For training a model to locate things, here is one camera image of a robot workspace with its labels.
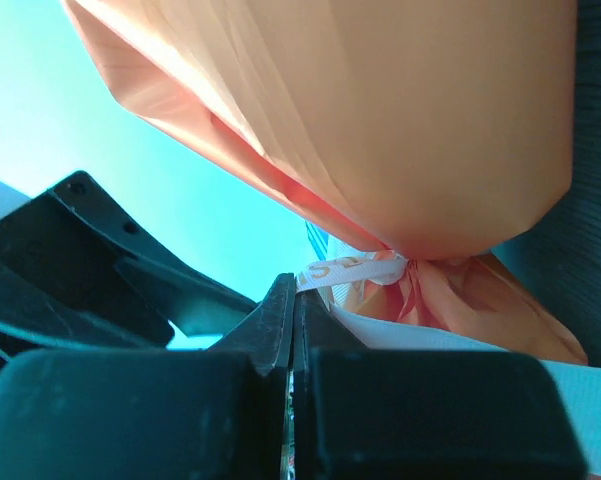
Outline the orange wrapping paper sheet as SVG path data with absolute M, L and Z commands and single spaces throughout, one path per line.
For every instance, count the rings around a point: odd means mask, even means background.
M 572 181 L 573 1 L 68 1 L 116 101 L 360 252 L 492 254 Z

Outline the cream printed ribbon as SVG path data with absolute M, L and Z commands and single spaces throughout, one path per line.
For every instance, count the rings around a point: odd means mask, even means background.
M 601 368 L 492 254 L 451 261 L 360 252 L 336 239 L 296 277 L 376 349 L 511 351 L 539 359 L 557 384 L 593 478 L 601 479 Z

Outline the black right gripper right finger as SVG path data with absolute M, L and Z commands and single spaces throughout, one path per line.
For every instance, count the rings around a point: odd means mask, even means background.
M 320 296 L 294 307 L 300 479 L 583 479 L 589 465 L 537 359 L 367 347 Z

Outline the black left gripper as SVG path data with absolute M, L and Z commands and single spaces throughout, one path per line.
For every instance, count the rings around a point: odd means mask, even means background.
M 222 335 L 254 307 L 187 266 L 83 171 L 32 199 L 0 182 L 0 368 L 33 348 Z

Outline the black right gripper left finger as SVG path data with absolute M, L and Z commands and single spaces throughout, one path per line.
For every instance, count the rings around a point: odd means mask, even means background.
M 39 349 L 0 372 L 0 479 L 282 479 L 296 286 L 206 350 Z

